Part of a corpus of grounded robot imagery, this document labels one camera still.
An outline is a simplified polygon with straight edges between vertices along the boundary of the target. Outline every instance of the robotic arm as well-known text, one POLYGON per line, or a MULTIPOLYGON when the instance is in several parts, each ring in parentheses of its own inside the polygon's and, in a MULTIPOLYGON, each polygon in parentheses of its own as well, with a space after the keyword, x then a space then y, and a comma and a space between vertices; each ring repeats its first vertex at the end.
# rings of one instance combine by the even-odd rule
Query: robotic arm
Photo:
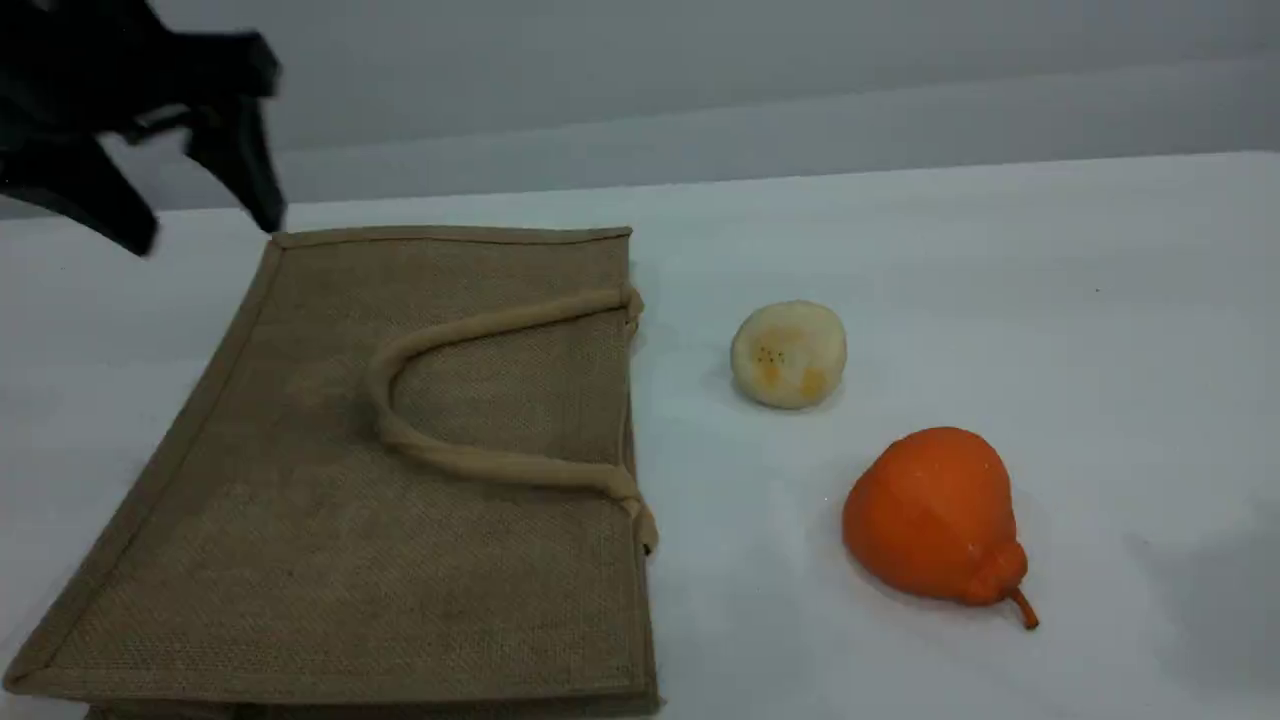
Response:
POLYGON ((0 193, 146 255, 156 218, 97 136, 187 128, 187 156, 275 232, 285 202, 260 100, 279 73, 261 35, 170 32, 146 0, 0 0, 0 193))

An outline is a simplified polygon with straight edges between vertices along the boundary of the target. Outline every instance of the jute bag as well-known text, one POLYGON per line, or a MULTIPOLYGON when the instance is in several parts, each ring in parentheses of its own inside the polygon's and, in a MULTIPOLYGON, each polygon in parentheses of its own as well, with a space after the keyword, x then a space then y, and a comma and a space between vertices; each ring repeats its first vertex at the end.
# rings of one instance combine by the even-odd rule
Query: jute bag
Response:
POLYGON ((274 237, 5 688, 116 719, 654 710, 628 237, 274 237))

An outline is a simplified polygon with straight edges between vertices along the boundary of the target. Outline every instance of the rope handle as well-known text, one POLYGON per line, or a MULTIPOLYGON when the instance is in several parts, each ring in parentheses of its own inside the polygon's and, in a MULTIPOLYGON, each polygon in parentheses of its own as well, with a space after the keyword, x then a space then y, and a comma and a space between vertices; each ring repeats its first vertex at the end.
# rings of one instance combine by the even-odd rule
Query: rope handle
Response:
POLYGON ((433 325, 401 336, 374 354, 366 387, 378 413, 378 437, 383 445, 438 470, 468 480, 497 482, 561 489, 591 489, 616 500, 626 509, 645 552, 658 546, 658 527, 631 473, 621 465, 572 462, 541 455, 485 450, 448 443, 416 430, 392 407, 392 389, 404 365, 424 352, 502 334, 626 307, 627 333, 635 334, 644 302, 631 287, 589 291, 462 320, 433 325))

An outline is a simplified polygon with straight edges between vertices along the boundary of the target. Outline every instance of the white fruit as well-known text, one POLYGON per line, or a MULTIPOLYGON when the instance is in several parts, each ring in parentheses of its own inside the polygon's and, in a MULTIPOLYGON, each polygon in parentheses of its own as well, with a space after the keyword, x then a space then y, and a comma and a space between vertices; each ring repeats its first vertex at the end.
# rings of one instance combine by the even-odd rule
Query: white fruit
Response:
POLYGON ((845 325, 829 307, 804 300, 765 305, 733 336, 733 379, 774 407, 822 402, 845 372, 845 325))

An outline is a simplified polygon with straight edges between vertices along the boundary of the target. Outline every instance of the gray wall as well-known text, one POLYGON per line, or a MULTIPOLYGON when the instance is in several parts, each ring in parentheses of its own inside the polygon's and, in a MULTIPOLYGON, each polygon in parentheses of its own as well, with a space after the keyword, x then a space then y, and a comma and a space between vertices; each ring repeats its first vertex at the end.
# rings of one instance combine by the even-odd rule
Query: gray wall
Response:
MULTIPOLYGON (((285 67, 291 200, 1280 147, 1280 0, 154 0, 285 67)), ((177 143, 157 206, 228 205, 177 143)))

